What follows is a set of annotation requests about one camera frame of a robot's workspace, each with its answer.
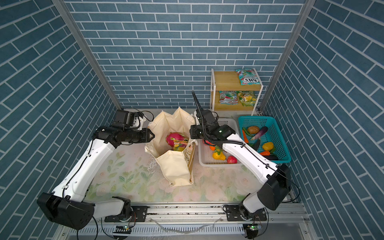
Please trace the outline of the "pink dragon fruit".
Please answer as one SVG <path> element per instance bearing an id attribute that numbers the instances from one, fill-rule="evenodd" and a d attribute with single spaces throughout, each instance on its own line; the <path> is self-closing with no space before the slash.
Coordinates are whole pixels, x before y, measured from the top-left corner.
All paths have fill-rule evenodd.
<path id="1" fill-rule="evenodd" d="M 170 133 L 167 137 L 166 137 L 166 142 L 169 146 L 173 147 L 174 144 L 175 144 L 175 141 L 189 141 L 189 139 L 180 134 L 180 133 Z"/>

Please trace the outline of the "cream canvas grocery bag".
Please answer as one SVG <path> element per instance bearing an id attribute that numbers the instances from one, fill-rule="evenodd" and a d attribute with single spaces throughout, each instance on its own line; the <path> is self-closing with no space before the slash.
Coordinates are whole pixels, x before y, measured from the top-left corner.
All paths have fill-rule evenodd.
<path id="1" fill-rule="evenodd" d="M 196 140 L 190 135 L 195 118 L 178 108 L 174 113 L 161 112 L 148 129 L 155 135 L 145 146 L 160 166 L 163 176 L 172 187 L 189 186 L 194 183 L 193 161 Z"/>

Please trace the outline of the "orange pink snack bag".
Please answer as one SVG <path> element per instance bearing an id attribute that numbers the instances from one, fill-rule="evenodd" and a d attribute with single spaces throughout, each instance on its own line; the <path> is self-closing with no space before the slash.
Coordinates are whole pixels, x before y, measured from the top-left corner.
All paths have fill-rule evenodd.
<path id="1" fill-rule="evenodd" d="M 182 152 L 188 145 L 188 141 L 175 140 L 173 150 L 177 152 Z"/>

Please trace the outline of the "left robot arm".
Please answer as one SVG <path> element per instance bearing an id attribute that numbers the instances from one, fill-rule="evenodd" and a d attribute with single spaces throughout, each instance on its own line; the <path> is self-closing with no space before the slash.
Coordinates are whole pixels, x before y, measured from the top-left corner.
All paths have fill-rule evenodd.
<path id="1" fill-rule="evenodd" d="M 81 230 L 92 219 L 105 217 L 118 218 L 128 222 L 133 218 L 131 201 L 121 197 L 112 200 L 87 203 L 84 201 L 87 190 L 102 164 L 123 142 L 130 144 L 149 143 L 155 138 L 150 129 L 119 129 L 99 127 L 81 159 L 69 174 L 51 193 L 42 193 L 37 204 L 53 223 L 75 230 Z"/>

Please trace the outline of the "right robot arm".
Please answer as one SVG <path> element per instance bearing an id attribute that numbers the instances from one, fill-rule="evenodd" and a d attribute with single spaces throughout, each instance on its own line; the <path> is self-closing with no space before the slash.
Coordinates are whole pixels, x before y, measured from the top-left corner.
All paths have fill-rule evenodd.
<path id="1" fill-rule="evenodd" d="M 197 109 L 194 112 L 197 124 L 192 125 L 192 139 L 203 139 L 218 146 L 240 161 L 262 184 L 256 192 L 249 194 L 239 204 L 240 215 L 248 220 L 258 210 L 276 210 L 291 191 L 291 170 L 266 159 L 245 143 L 235 130 L 228 125 L 219 125 L 212 112 Z"/>

